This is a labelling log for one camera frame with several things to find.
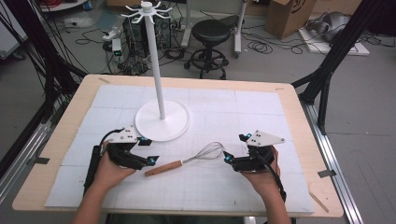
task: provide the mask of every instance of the table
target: table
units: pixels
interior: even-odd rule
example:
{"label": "table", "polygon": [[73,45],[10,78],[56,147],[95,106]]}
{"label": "table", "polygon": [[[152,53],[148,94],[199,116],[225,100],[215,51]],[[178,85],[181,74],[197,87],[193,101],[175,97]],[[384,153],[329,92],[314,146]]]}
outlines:
{"label": "table", "polygon": [[[181,41],[181,47],[186,48],[189,45],[189,39],[191,34],[191,0],[186,2],[186,29],[184,30],[183,39]],[[234,40],[234,52],[237,58],[241,53],[241,30],[242,23],[245,16],[245,9],[247,7],[248,0],[242,0],[242,5],[239,11],[238,26],[235,29],[235,40]]]}
{"label": "table", "polygon": [[[307,216],[340,217],[343,215],[343,208],[332,181],[329,177],[320,178],[318,176],[318,172],[326,170],[326,167],[297,94],[290,84],[186,78],[162,78],[162,81],[163,86],[169,88],[276,92],[283,106],[310,194],[314,199],[315,212]],[[154,80],[152,77],[86,76],[41,153],[41,157],[50,159],[49,163],[35,165],[13,203],[14,209],[23,211],[73,210],[48,208],[44,204],[50,194],[63,157],[73,142],[78,127],[90,108],[97,90],[101,85],[106,84],[154,86]],[[112,209],[109,211],[125,213],[125,210]]]}

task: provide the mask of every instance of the person's right hand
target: person's right hand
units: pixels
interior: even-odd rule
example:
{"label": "person's right hand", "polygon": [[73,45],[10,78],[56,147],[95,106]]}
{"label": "person's right hand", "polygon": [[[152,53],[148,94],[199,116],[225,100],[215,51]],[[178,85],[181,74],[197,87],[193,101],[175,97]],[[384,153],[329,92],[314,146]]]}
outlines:
{"label": "person's right hand", "polygon": [[[280,176],[280,169],[277,165],[277,150],[272,147],[274,151],[274,161],[271,163],[271,167]],[[273,174],[269,170],[263,170],[262,172],[247,173],[241,172],[241,174],[251,183],[253,188],[263,197],[266,198],[269,194],[279,193],[279,186]]]}

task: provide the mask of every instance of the concrete floor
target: concrete floor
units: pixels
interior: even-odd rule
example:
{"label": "concrete floor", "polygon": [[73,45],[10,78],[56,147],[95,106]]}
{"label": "concrete floor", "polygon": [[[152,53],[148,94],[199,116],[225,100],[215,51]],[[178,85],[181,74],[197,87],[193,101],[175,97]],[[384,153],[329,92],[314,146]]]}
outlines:
{"label": "concrete floor", "polygon": [[[98,18],[101,11],[92,12],[92,15]],[[244,26],[262,24],[264,18],[246,18]],[[63,32],[62,37],[81,64],[90,73],[97,74],[106,67],[102,45],[75,43],[82,38],[83,32],[94,28],[77,29],[70,34]],[[244,31],[271,37],[262,27]],[[90,38],[100,40],[102,35],[91,33]],[[292,39],[300,38],[293,34],[286,40]],[[230,61],[226,67],[227,79],[291,83],[314,72],[325,57],[307,52],[304,46],[301,46],[302,54],[294,54],[276,46],[272,46],[274,51],[271,54],[260,54],[249,49],[248,43],[243,39],[242,54],[238,59],[233,56],[233,37],[218,47]],[[396,175],[392,172],[392,165],[396,161],[393,151],[396,139],[393,132],[396,127],[393,121],[396,111],[396,48],[368,43],[363,45],[370,55],[346,56],[333,75],[326,130],[363,222],[391,224],[396,223]],[[200,43],[192,39],[188,51],[200,48]],[[166,62],[169,60],[160,60],[160,64]],[[161,74],[163,77],[198,78],[199,71],[194,68],[185,70],[183,62],[176,61],[161,66]],[[205,78],[218,79],[220,75],[220,71],[213,71],[205,74]],[[152,73],[147,71],[143,76],[152,76]],[[43,93],[29,60],[8,59],[0,62],[0,158],[41,106]],[[12,209],[13,198],[30,168],[26,167],[0,205],[0,223],[69,223],[73,213],[19,212]],[[347,223],[347,219],[299,218],[298,223]]]}

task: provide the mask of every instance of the white mat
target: white mat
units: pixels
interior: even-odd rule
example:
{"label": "white mat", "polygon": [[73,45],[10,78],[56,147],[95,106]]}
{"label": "white mat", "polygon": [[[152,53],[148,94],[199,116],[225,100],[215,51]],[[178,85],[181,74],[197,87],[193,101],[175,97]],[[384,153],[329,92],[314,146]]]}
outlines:
{"label": "white mat", "polygon": [[[100,88],[64,157],[47,207],[78,207],[92,147],[107,132],[134,125],[138,108],[155,97],[155,88],[151,87]],[[207,144],[218,141],[239,157],[246,156],[248,149],[239,141],[238,134],[261,130],[277,135],[286,139],[276,148],[281,179],[288,193],[287,209],[292,213],[314,212],[276,93],[164,88],[163,97],[177,100],[190,110],[190,128],[176,140],[155,142],[150,147],[136,146],[132,153],[141,157],[158,155],[157,165],[163,165],[192,157]],[[265,211],[261,197],[223,157],[190,161],[176,170],[145,177],[144,172],[151,168],[143,168],[111,190],[103,207],[223,213]]]}
{"label": "white mat", "polygon": [[[300,29],[298,31],[301,39],[305,42],[306,48],[311,53],[329,53],[329,42],[326,42],[321,35],[317,35],[314,31]],[[350,49],[348,55],[369,56],[370,52],[361,43],[356,43]]]}

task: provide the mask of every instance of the black stool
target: black stool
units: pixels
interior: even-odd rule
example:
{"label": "black stool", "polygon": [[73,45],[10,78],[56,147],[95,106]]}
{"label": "black stool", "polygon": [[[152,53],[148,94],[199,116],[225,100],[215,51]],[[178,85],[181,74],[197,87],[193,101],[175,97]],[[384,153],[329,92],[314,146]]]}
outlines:
{"label": "black stool", "polygon": [[191,31],[192,35],[204,44],[205,49],[196,50],[189,61],[184,63],[184,68],[189,69],[192,63],[192,65],[201,69],[199,78],[203,78],[204,71],[208,73],[212,70],[221,69],[222,76],[220,79],[225,80],[226,74],[223,66],[228,65],[229,62],[224,54],[213,49],[213,47],[225,42],[230,37],[230,28],[220,21],[207,20],[197,22]]}

